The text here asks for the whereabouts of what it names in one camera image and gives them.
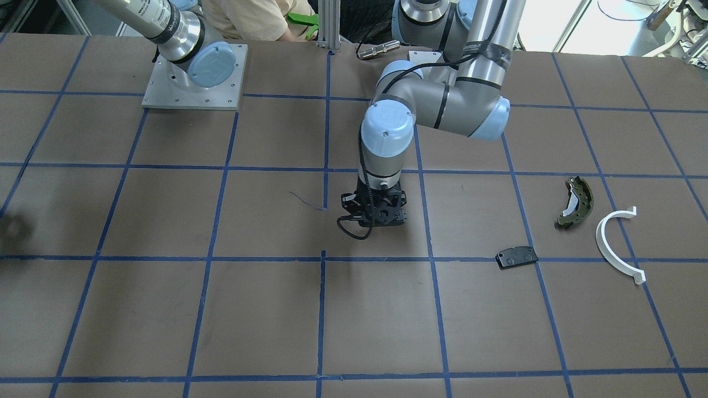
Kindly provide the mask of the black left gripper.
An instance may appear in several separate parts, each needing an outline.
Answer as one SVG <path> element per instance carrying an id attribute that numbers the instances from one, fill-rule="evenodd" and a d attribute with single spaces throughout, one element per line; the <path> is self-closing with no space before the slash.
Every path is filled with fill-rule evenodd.
<path id="1" fill-rule="evenodd" d="M 344 192 L 340 195 L 340 201 L 347 214 L 341 216 L 340 220 L 356 221 L 360 227 L 384 227 L 387 211 L 383 211 L 382 205 L 387 193 L 387 190 L 372 188 L 369 198 L 367 187 L 364 185 L 359 185 L 354 192 Z"/>

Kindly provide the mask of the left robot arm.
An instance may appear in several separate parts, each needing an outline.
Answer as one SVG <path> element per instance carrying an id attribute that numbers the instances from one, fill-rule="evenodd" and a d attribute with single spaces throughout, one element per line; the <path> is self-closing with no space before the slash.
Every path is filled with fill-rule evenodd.
<path id="1" fill-rule="evenodd" d="M 440 56 L 419 65 L 392 61 L 382 71 L 359 128 L 357 188 L 341 196 L 346 215 L 338 224 L 405 223 L 400 174 L 418 125 L 467 138 L 501 136 L 511 107 L 501 87 L 523 9 L 523 1 L 395 3 L 395 38 Z"/>

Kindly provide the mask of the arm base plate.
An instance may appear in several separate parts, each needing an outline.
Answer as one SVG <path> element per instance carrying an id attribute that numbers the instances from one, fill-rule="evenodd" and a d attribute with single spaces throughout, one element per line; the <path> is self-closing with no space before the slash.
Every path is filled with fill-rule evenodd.
<path id="1" fill-rule="evenodd" d="M 408 59 L 415 65 L 437 63 L 442 60 L 442 54 L 434 51 L 411 50 Z"/>
<path id="2" fill-rule="evenodd" d="M 185 71 L 159 55 L 142 106 L 154 109 L 237 111 L 248 45 L 230 44 L 230 47 L 236 57 L 235 69 L 225 82 L 210 88 L 198 86 Z"/>

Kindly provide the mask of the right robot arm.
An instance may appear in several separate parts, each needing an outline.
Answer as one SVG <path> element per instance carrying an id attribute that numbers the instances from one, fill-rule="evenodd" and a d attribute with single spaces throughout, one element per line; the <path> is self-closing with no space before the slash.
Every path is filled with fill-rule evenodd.
<path id="1" fill-rule="evenodd" d="M 98 5 L 154 43 L 192 83 L 218 86 L 232 76 L 237 56 L 199 11 L 197 1 L 98 1 Z"/>

